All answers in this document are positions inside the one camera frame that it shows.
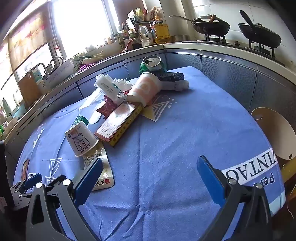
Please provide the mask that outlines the maroon foil snack wrapper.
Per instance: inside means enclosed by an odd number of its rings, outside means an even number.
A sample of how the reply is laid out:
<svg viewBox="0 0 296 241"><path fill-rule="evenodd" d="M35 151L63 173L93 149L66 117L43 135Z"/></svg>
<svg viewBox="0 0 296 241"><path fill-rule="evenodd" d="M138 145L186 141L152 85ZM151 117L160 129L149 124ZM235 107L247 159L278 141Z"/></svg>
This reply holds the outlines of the maroon foil snack wrapper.
<svg viewBox="0 0 296 241"><path fill-rule="evenodd" d="M98 105L96 111L107 119L111 113L117 108L117 105L107 96L104 95L103 101Z"/></svg>

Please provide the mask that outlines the white printed yogurt cup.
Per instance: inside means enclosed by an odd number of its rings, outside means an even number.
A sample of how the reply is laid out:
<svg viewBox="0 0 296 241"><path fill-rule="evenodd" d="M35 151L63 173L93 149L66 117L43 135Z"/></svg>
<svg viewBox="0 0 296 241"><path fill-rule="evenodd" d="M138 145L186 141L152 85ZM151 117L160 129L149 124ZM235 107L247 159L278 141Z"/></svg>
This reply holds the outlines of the white printed yogurt cup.
<svg viewBox="0 0 296 241"><path fill-rule="evenodd" d="M76 157L86 154L99 141L83 121L71 126L65 133L65 137Z"/></svg>

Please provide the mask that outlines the pink white paper cup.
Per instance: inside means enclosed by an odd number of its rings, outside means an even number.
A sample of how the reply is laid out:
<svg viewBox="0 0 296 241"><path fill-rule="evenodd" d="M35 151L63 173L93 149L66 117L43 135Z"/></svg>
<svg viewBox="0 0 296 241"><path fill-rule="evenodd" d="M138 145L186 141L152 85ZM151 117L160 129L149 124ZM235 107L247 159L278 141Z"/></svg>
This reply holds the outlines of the pink white paper cup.
<svg viewBox="0 0 296 241"><path fill-rule="evenodd" d="M141 103L145 107L161 90L161 82L156 75L144 72L126 96L128 102Z"/></svg>

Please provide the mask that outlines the yellow cooking oil bottle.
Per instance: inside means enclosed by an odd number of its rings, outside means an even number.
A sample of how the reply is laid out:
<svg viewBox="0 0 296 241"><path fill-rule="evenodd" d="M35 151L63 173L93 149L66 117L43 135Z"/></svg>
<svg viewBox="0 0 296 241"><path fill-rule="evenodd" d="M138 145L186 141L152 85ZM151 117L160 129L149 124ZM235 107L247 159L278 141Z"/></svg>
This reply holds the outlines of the yellow cooking oil bottle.
<svg viewBox="0 0 296 241"><path fill-rule="evenodd" d="M154 40L157 44L166 44L171 42L171 36L168 25L160 16L155 16L152 23Z"/></svg>

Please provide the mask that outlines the blue printed tablecloth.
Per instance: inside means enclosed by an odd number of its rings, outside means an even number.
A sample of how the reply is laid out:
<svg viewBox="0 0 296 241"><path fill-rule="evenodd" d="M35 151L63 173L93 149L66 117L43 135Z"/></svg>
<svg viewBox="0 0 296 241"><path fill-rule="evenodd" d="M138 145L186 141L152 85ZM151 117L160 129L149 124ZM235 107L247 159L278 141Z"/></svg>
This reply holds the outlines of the blue printed tablecloth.
<svg viewBox="0 0 296 241"><path fill-rule="evenodd" d="M285 203L280 167L254 118L198 69L179 71L189 89L161 93L157 121L138 116L105 146L115 184L80 206L101 240L198 240L219 210L197 172L202 155L240 184L261 183L272 214Z"/></svg>

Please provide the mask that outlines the wooden cutting board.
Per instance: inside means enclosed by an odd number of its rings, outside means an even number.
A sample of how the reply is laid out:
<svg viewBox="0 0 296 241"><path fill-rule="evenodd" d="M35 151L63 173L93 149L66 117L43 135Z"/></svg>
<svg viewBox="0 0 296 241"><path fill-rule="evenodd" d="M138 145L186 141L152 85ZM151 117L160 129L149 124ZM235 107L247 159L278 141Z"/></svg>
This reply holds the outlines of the wooden cutting board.
<svg viewBox="0 0 296 241"><path fill-rule="evenodd" d="M42 93L37 87L34 77L30 71L18 82L18 86L23 96L26 109L28 109L42 96Z"/></svg>

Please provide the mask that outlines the green crushed beer can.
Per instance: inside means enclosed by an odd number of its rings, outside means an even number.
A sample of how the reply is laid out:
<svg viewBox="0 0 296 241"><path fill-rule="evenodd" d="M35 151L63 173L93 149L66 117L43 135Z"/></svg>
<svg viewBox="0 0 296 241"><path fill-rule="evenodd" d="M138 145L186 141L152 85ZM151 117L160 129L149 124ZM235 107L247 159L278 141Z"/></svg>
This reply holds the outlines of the green crushed beer can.
<svg viewBox="0 0 296 241"><path fill-rule="evenodd" d="M140 64L139 74L144 72L166 73L167 69L161 57L152 55L145 57Z"/></svg>

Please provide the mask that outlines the black frying pan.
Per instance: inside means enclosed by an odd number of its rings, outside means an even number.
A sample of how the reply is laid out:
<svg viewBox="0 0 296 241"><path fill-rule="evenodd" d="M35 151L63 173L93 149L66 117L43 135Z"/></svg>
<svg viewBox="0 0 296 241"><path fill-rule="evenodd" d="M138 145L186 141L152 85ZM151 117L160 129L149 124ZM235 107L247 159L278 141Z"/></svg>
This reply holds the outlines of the black frying pan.
<svg viewBox="0 0 296 241"><path fill-rule="evenodd" d="M239 12L246 23L239 23L238 26L248 40L270 48L277 48L280 46L281 37L277 33L262 25L254 24L243 10L240 10Z"/></svg>

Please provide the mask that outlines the chrome sink faucet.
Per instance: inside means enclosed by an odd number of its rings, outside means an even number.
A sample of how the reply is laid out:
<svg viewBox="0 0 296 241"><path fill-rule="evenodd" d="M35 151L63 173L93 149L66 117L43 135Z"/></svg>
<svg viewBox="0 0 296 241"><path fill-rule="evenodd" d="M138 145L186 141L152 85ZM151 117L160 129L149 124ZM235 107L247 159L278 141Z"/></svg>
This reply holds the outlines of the chrome sink faucet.
<svg viewBox="0 0 296 241"><path fill-rule="evenodd" d="M56 67L53 67L52 66L52 62L55 62L55 59L57 60L57 65L56 65ZM49 65L48 66L45 66L43 63L38 63L36 66L34 66L33 68L32 68L32 70L30 70L28 73L29 73L29 77L33 77L34 75L33 75L33 72L34 72L34 70L35 69L37 69L38 68L38 66L39 65L42 65L43 66L43 68L44 68L44 71L45 71L45 77L48 77L58 66L60 66L62 63L64 62L64 60L63 60L63 58L61 58L61 57L59 57L59 56L57 56L57 57L54 57L51 61L50 61L50 63L49 63Z"/></svg>

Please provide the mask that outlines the white plastic jug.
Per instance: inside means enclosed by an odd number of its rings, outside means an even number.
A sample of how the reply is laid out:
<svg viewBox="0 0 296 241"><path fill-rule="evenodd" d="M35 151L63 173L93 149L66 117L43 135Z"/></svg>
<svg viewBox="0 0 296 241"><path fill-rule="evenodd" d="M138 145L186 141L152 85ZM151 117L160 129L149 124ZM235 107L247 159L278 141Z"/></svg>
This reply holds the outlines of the white plastic jug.
<svg viewBox="0 0 296 241"><path fill-rule="evenodd" d="M140 35L140 41L143 47L151 46L154 44L152 34L149 32L146 26L139 25L138 33Z"/></svg>

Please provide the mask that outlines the dark blue milk carton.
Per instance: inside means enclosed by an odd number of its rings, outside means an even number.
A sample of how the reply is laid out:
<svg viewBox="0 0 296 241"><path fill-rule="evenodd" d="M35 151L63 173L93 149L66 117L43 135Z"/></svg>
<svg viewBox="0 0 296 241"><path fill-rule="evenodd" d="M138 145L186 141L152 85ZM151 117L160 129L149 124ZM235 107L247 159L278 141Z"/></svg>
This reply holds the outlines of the dark blue milk carton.
<svg viewBox="0 0 296 241"><path fill-rule="evenodd" d="M179 72L166 72L158 75L161 82L161 90L183 91L189 89L189 81L184 74Z"/></svg>

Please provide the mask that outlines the black wok with spatula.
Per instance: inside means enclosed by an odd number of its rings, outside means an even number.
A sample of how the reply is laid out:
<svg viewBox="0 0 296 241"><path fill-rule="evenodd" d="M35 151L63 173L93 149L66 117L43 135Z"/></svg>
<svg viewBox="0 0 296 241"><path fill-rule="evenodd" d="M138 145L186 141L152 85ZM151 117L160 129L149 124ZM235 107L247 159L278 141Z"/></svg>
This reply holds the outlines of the black wok with spatula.
<svg viewBox="0 0 296 241"><path fill-rule="evenodd" d="M182 20L186 20L190 22L193 28L198 33L204 34L205 36L214 35L214 36L223 37L230 30L230 25L215 15L200 16L193 20L190 20L183 16L178 16L178 15L169 15L169 17L180 18Z"/></svg>

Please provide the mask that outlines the white plastic bag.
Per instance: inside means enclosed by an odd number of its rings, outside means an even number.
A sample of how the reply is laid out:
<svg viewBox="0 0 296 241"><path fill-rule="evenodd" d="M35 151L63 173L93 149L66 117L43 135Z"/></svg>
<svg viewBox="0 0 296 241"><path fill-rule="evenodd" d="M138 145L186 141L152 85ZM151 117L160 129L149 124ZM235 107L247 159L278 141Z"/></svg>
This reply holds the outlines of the white plastic bag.
<svg viewBox="0 0 296 241"><path fill-rule="evenodd" d="M132 89L133 84L127 79L114 79L113 83L119 88L121 92L126 92Z"/></svg>

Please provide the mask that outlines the gas stove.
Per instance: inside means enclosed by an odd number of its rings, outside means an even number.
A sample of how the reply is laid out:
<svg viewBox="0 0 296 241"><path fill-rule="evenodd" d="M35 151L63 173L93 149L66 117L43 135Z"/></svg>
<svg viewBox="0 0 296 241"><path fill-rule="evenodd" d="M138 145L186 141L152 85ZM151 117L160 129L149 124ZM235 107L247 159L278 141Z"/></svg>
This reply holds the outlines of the gas stove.
<svg viewBox="0 0 296 241"><path fill-rule="evenodd" d="M211 36L205 35L203 40L197 40L197 43L204 44L212 44L212 45L224 45L227 47L238 48L241 50L245 50L248 52L252 52L254 54L260 55L262 57L266 57L269 60L272 60L282 66L286 66L283 61L278 60L275 57L274 48L265 46L263 44L259 44L253 42L251 40L247 40L247 43L239 42L238 40L227 40L225 36Z"/></svg>

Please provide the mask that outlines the white tissue packet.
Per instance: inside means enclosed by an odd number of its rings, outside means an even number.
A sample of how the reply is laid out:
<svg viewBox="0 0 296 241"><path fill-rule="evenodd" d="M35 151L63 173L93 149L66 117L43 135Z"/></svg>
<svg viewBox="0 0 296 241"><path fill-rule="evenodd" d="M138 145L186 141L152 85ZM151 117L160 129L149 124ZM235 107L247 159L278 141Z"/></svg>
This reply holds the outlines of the white tissue packet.
<svg viewBox="0 0 296 241"><path fill-rule="evenodd" d="M99 74L96 76L95 85L105 93L116 105L120 105L126 101L124 94L113 83L113 79L107 74Z"/></svg>

